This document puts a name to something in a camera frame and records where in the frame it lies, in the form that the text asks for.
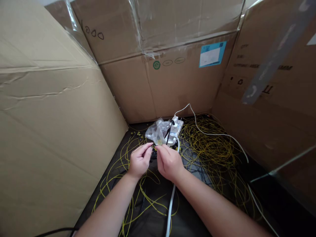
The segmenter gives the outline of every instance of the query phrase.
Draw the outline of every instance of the cardboard box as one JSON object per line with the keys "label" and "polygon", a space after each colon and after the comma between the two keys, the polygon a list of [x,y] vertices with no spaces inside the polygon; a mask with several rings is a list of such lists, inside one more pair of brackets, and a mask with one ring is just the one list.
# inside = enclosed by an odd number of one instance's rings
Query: cardboard box
{"label": "cardboard box", "polygon": [[70,2],[68,0],[59,0],[53,3],[50,3],[51,0],[38,1],[40,1],[42,5],[45,6],[46,10],[48,10],[55,20],[58,21],[61,26],[69,33],[69,35],[73,37],[73,39],[92,58],[92,60],[96,61],[88,41],[83,34],[77,17],[71,8]]}
{"label": "cardboard box", "polygon": [[[242,4],[242,0],[75,0],[71,3],[100,65],[236,32]],[[48,8],[54,17],[60,15],[60,10]]]}
{"label": "cardboard box", "polygon": [[140,54],[133,1],[76,0],[71,3],[99,64]]}
{"label": "cardboard box", "polygon": [[[301,1],[265,0],[250,8],[238,35],[212,113],[247,152],[268,171],[316,144],[316,18],[312,18],[253,105],[242,103],[271,49]],[[315,159],[309,152],[279,174],[316,203]]]}
{"label": "cardboard box", "polygon": [[0,235],[36,236],[75,225],[127,125],[98,66],[44,7],[1,10]]}
{"label": "cardboard box", "polygon": [[137,0],[145,52],[237,30],[242,0]]}
{"label": "cardboard box", "polygon": [[[196,113],[206,112],[213,106],[235,38],[236,33],[228,34],[100,68],[128,123],[171,117],[188,103]],[[206,52],[211,47],[214,51]],[[219,47],[222,58],[200,67],[201,54],[219,53]],[[187,109],[181,116],[191,114]]]}

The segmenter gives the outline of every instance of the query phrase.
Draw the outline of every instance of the gray tape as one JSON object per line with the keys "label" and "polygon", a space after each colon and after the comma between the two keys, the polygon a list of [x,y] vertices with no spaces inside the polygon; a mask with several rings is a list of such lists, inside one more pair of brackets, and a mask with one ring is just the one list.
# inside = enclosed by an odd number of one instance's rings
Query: gray tape
{"label": "gray tape", "polygon": [[244,104],[253,104],[256,102],[297,39],[313,19],[315,13],[315,0],[302,0],[298,2],[293,10],[293,17],[273,43],[265,62],[260,65],[250,86],[245,91],[242,98]]}

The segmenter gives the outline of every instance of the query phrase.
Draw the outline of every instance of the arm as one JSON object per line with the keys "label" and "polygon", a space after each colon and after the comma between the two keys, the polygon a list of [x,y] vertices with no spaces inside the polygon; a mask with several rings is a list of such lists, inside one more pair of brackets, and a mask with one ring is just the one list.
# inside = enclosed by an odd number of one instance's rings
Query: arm
{"label": "arm", "polygon": [[76,237],[117,237],[138,180],[146,172],[152,143],[132,152],[128,172],[115,185],[96,211],[80,228]]}
{"label": "arm", "polygon": [[212,236],[270,236],[244,212],[186,170],[175,150],[166,145],[156,146],[156,149],[159,172],[177,186]]}

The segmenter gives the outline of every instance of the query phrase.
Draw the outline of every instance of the forearm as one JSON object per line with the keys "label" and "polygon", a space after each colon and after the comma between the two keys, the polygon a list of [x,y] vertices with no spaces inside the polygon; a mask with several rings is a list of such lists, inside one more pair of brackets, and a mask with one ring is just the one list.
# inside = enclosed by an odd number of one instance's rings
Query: forearm
{"label": "forearm", "polygon": [[176,186],[212,236],[270,236],[235,205],[185,170]]}
{"label": "forearm", "polygon": [[125,174],[96,211],[80,228],[76,237],[117,237],[138,179]]}

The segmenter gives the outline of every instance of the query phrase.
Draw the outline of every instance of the plastic bag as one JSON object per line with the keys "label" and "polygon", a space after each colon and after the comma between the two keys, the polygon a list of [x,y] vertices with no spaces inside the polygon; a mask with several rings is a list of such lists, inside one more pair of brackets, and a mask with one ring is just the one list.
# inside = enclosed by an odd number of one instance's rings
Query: plastic bag
{"label": "plastic bag", "polygon": [[162,118],[159,118],[147,129],[145,137],[152,140],[156,145],[165,144],[165,136],[170,128],[170,123],[170,120],[164,121]]}

